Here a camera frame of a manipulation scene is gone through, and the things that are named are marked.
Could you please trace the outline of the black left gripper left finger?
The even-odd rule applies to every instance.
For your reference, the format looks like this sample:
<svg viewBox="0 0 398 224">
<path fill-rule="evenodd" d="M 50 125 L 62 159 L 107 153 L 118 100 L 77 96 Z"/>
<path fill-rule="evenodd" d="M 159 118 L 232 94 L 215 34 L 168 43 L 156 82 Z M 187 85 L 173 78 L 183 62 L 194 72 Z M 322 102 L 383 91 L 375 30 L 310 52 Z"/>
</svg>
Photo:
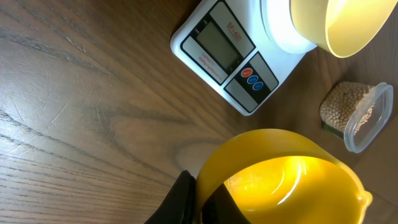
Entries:
<svg viewBox="0 0 398 224">
<path fill-rule="evenodd" d="M 180 173 L 159 208 L 145 224 L 192 224 L 195 207 L 195 178 Z"/>
</svg>

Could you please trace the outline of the yellow plastic measuring scoop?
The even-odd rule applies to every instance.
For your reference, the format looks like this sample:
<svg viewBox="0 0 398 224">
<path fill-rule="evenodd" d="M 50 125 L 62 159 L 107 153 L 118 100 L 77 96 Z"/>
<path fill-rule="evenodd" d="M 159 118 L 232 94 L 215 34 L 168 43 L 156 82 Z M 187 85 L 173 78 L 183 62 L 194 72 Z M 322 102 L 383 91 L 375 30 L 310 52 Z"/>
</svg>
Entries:
<svg viewBox="0 0 398 224">
<path fill-rule="evenodd" d="M 362 223 L 373 200 L 346 164 L 282 129 L 242 133 L 208 158 L 197 176 L 195 222 L 219 189 L 232 203 L 230 223 Z"/>
</svg>

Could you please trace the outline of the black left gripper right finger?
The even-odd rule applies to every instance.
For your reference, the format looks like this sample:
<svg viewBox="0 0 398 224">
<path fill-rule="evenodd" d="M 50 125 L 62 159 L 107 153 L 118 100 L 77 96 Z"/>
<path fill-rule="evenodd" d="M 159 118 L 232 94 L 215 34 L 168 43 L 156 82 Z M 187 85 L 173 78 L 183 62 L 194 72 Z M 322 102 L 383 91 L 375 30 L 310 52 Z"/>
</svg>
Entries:
<svg viewBox="0 0 398 224">
<path fill-rule="evenodd" d="M 201 210 L 203 224 L 250 224 L 242 214 L 225 184 L 209 197 Z"/>
</svg>

